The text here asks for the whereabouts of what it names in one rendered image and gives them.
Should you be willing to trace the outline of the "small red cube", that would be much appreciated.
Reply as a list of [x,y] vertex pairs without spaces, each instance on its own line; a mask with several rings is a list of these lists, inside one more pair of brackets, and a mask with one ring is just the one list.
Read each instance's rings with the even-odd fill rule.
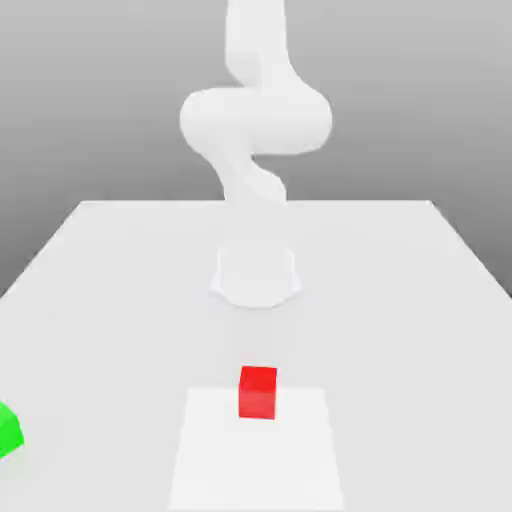
[[276,389],[276,368],[242,366],[238,385],[239,417],[274,420]]

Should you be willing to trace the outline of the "small green cube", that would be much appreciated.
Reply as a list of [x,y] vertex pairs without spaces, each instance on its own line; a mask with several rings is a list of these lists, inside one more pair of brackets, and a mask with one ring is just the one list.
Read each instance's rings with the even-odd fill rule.
[[0,402],[0,459],[24,445],[24,435],[18,416]]

